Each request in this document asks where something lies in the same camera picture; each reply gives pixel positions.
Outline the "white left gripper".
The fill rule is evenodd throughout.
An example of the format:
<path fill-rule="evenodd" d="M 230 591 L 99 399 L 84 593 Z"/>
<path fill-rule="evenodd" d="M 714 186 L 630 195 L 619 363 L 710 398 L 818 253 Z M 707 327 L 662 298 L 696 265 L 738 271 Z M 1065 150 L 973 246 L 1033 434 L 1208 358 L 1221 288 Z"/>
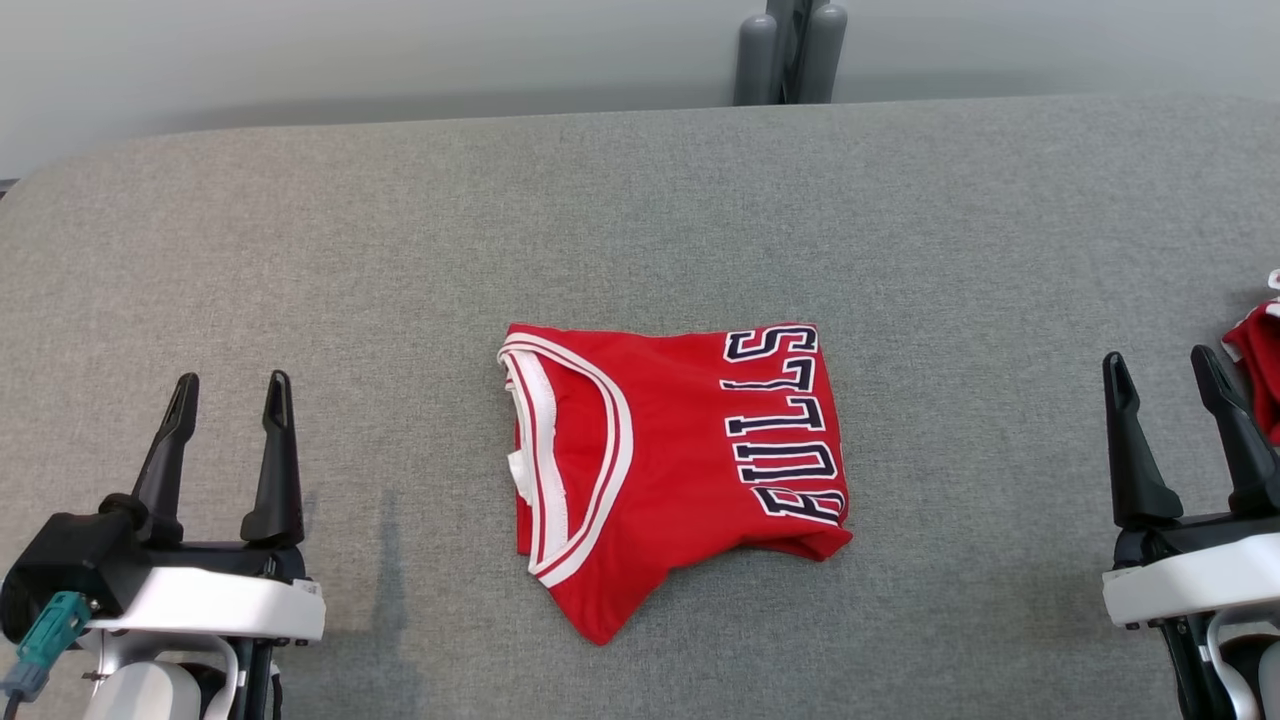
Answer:
<path fill-rule="evenodd" d="M 183 541 L 177 511 L 198 375 L 179 377 L 132 496 L 147 510 L 140 542 Z M 253 509 L 233 543 L 197 543 L 154 568 L 119 618 L 91 619 L 96 651 L 84 720 L 282 720 L 274 652 L 319 642 L 326 605 L 296 548 L 305 539 L 291 378 L 274 370 L 262 410 L 265 446 Z"/>

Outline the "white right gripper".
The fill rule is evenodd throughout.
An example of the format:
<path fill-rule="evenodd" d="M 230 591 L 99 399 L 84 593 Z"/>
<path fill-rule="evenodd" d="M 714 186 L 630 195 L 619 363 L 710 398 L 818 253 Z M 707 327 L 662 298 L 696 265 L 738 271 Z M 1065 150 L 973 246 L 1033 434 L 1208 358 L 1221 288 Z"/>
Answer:
<path fill-rule="evenodd" d="M 1114 565 L 1102 575 L 1108 621 L 1137 629 L 1217 619 L 1230 639 L 1280 641 L 1280 455 L 1213 350 L 1190 351 L 1201 402 L 1219 428 L 1231 478 L 1228 514 L 1185 518 L 1152 455 L 1124 356 L 1103 357 Z"/>

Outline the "red shorts white stripe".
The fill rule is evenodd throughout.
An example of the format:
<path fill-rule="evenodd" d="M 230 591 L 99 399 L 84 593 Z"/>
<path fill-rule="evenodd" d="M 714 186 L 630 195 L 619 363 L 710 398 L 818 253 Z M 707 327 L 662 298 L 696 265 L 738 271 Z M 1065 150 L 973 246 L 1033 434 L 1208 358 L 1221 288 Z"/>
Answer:
<path fill-rule="evenodd" d="M 1275 296 L 1228 331 L 1221 345 L 1249 382 L 1261 430 L 1280 448 L 1280 268 L 1268 274 L 1267 284 Z"/>

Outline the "red basketball jersey white trim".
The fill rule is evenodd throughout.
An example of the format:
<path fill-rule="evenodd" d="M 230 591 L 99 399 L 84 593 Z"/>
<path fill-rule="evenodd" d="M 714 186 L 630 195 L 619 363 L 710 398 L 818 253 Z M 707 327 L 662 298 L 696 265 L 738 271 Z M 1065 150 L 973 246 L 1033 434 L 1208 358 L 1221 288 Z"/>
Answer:
<path fill-rule="evenodd" d="M 513 324 L 516 543 L 608 644 L 677 569 L 740 547 L 824 561 L 852 539 L 818 329 L 649 336 Z"/>

